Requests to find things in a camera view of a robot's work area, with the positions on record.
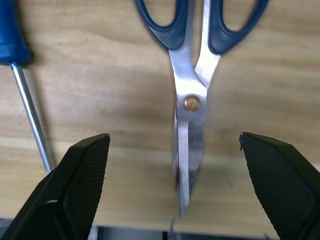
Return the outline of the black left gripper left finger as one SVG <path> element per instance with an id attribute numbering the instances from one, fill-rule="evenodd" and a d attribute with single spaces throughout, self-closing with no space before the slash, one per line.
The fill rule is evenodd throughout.
<path id="1" fill-rule="evenodd" d="M 110 135 L 72 145 L 30 194 L 3 240 L 86 240 L 101 199 Z"/>

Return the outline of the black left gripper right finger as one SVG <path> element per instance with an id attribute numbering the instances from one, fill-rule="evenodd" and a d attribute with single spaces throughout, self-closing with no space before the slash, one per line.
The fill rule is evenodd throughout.
<path id="1" fill-rule="evenodd" d="M 291 144 L 242 132 L 255 194 L 282 240 L 320 238 L 320 173 Z"/>

